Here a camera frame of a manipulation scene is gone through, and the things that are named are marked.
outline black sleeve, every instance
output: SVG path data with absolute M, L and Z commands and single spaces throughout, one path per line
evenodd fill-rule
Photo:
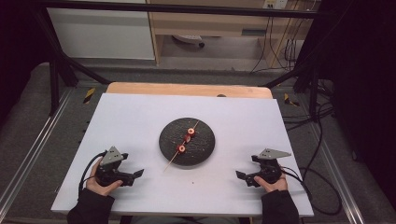
M 84 189 L 78 196 L 78 203 L 67 214 L 69 224 L 107 224 L 114 198 L 102 196 Z
M 274 190 L 262 196 L 262 224 L 298 224 L 296 205 L 287 190 Z

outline white tabletop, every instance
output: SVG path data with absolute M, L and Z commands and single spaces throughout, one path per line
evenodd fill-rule
M 164 172 L 168 160 L 160 151 L 159 137 L 169 122 L 180 118 L 209 125 L 216 137 L 215 149 L 201 164 L 172 164 Z M 121 172 L 145 169 L 132 187 L 111 194 L 116 198 L 112 212 L 133 216 L 260 216 L 264 190 L 248 187 L 235 171 L 258 172 L 260 166 L 251 161 L 251 155 L 267 147 L 292 154 L 276 100 L 105 93 L 52 211 L 67 213 L 76 205 L 78 182 L 88 162 L 112 146 L 129 154 Z M 293 154 L 278 162 L 300 174 Z M 300 216 L 313 216 L 302 186 L 287 179 Z

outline human hand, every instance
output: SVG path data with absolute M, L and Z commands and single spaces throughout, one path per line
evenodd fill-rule
M 122 181 L 121 180 L 117 180 L 116 182 L 112 183 L 111 185 L 107 186 L 107 187 L 102 187 L 98 184 L 97 180 L 96 180 L 96 170 L 100 164 L 100 161 L 97 161 L 96 164 L 92 167 L 91 169 L 91 178 L 89 178 L 87 180 L 87 186 L 86 188 L 89 189 L 90 191 L 93 191 L 97 194 L 100 194 L 102 196 L 107 196 L 111 191 L 113 191 L 114 189 L 117 189 L 121 184 Z
M 267 181 L 257 175 L 254 176 L 254 180 L 268 193 L 276 189 L 278 189 L 279 191 L 288 189 L 288 182 L 286 182 L 286 175 L 284 173 L 282 173 L 280 178 L 274 184 L 269 184 Z

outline silver gripper plate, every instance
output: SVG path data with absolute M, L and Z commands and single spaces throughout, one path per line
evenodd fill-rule
M 103 157 L 100 165 L 107 165 L 116 161 L 122 161 L 123 156 L 119 153 L 119 151 L 115 147 L 111 147 L 106 155 Z
M 291 153 L 278 151 L 271 148 L 266 148 L 262 153 L 260 153 L 258 158 L 264 160 L 274 160 L 277 158 L 288 157 L 288 156 L 291 156 Z

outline white wall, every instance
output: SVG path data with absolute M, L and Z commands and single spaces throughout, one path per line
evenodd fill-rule
M 49 8 L 49 15 L 62 48 L 70 57 L 154 60 L 147 12 Z

